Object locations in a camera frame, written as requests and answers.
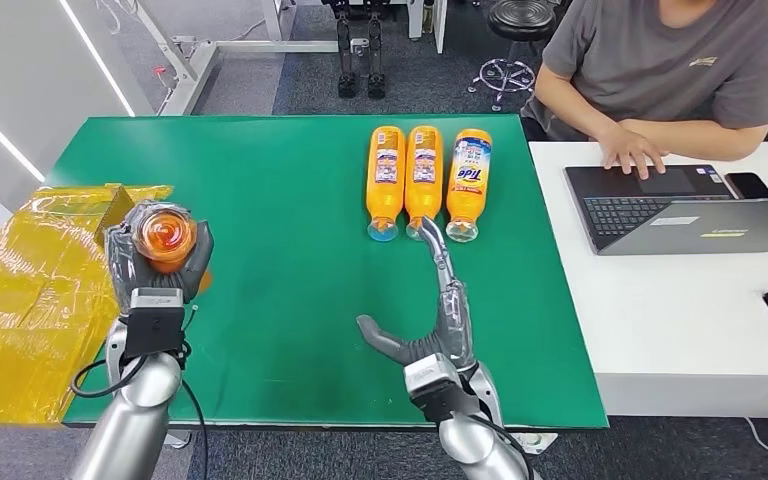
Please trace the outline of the person's right hand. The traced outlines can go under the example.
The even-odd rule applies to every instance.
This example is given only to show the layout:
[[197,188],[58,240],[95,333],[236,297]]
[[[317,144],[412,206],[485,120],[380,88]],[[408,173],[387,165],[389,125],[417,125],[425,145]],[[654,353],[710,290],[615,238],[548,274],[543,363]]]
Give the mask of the person's right hand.
[[618,166],[625,175],[636,174],[640,180],[650,177],[649,167],[658,174],[666,172],[666,151],[653,141],[621,126],[609,127],[595,137],[602,153],[605,170]]

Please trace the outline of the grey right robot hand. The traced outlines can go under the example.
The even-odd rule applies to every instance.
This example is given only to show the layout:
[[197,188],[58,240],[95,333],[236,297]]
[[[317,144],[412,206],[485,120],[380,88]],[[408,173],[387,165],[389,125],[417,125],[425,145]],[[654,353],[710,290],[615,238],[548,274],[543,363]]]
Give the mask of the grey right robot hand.
[[356,323],[367,345],[402,366],[439,353],[457,370],[469,370],[477,361],[465,286],[455,275],[444,235],[430,217],[421,218],[419,235],[429,248],[439,286],[437,318],[432,331],[405,341],[383,331],[368,315],[358,316]]

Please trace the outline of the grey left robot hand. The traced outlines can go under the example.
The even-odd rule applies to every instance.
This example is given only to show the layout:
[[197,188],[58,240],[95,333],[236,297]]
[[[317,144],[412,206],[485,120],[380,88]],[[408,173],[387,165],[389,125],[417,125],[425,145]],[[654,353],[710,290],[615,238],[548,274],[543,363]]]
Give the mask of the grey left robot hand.
[[171,202],[143,200],[138,202],[124,219],[105,231],[105,254],[116,301],[122,315],[130,312],[132,291],[136,288],[176,288],[183,293],[184,304],[198,295],[201,281],[208,269],[214,248],[214,236],[209,222],[196,224],[195,245],[185,257],[181,268],[171,273],[161,273],[152,267],[134,244],[134,234],[140,221],[159,208],[173,207]]

